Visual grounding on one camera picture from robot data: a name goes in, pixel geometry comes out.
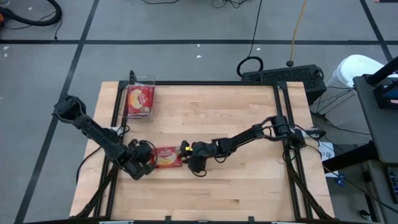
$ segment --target vacuum hose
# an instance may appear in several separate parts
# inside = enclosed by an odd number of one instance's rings
[[[56,3],[54,0],[47,0],[51,5],[55,8],[55,15],[53,18],[46,20],[46,21],[32,21],[30,19],[22,18],[21,16],[15,15],[10,9],[5,9],[0,7],[0,13],[10,19],[14,19],[15,21],[21,22],[23,24],[28,24],[31,26],[50,26],[52,24],[56,24],[62,17],[62,10],[60,5]]]

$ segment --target yellow cable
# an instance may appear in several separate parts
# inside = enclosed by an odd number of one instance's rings
[[[294,41],[296,40],[296,32],[297,32],[297,29],[299,28],[299,24],[300,24],[301,18],[303,17],[303,14],[304,14],[304,10],[305,10],[305,6],[306,6],[306,5],[307,5],[307,0],[304,0],[303,7],[301,8],[300,17],[298,17],[298,21],[297,21],[297,24],[296,24],[296,28],[294,29],[294,33],[293,33],[292,48],[291,48],[291,50],[290,50],[290,61],[292,60],[293,54],[294,54]]]

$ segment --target red snack package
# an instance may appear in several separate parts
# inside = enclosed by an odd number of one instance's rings
[[[153,150],[152,162],[154,163],[157,156],[156,168],[181,167],[182,161],[179,156],[178,147],[160,147]]]
[[[153,105],[153,86],[128,86],[127,116],[149,115]]]

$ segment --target clear plastic container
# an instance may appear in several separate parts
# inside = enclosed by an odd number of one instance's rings
[[[151,122],[155,105],[155,77],[135,75],[130,71],[128,82],[123,90],[119,115],[129,121]]]

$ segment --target wood grain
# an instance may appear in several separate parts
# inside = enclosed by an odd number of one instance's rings
[[[109,126],[116,97],[116,82],[104,82],[94,120]],[[302,83],[288,83],[295,123],[312,127]],[[231,137],[276,115],[274,93],[268,86],[157,86],[155,116],[151,123],[134,123],[126,134],[146,139],[157,147],[179,146],[182,140],[209,142]],[[307,143],[317,146],[315,141]],[[98,146],[88,141],[86,156]],[[78,213],[98,187],[103,152],[81,169],[71,215]],[[333,216],[328,187],[319,154],[302,149],[308,189]],[[254,216],[257,221],[293,221],[287,171],[280,142],[265,139],[239,148],[224,164],[208,159],[207,176],[195,177],[188,167],[157,169],[135,181],[119,173],[113,219],[236,220]],[[104,205],[108,193],[104,195]],[[303,216],[304,207],[300,203]]]

